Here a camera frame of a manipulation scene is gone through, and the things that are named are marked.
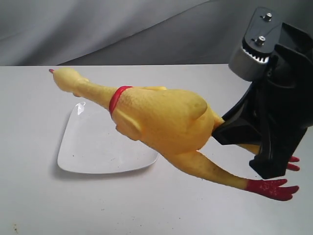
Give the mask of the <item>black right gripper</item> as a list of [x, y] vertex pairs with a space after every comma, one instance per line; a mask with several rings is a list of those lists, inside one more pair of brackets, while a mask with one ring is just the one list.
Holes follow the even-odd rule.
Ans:
[[259, 6], [228, 66], [250, 86], [213, 131], [220, 144], [267, 144], [269, 129], [312, 126], [313, 39], [308, 33]]

